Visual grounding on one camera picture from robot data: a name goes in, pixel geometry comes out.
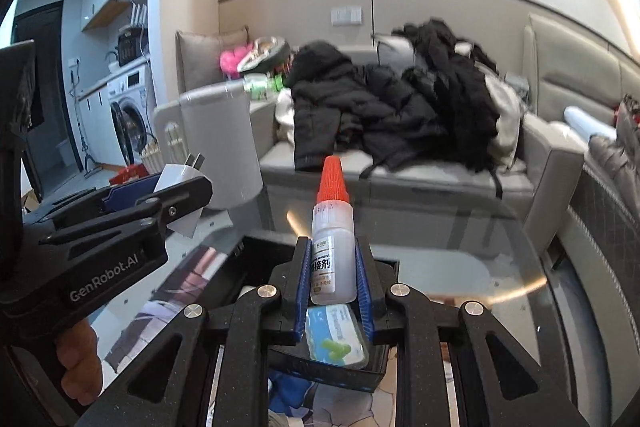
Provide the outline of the person's left hand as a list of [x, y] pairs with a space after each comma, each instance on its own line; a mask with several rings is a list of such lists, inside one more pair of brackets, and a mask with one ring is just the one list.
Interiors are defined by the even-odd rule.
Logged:
[[65, 369], [61, 379], [65, 394], [81, 405], [96, 401], [103, 385], [102, 365], [98, 337], [87, 320], [58, 336], [56, 356]]

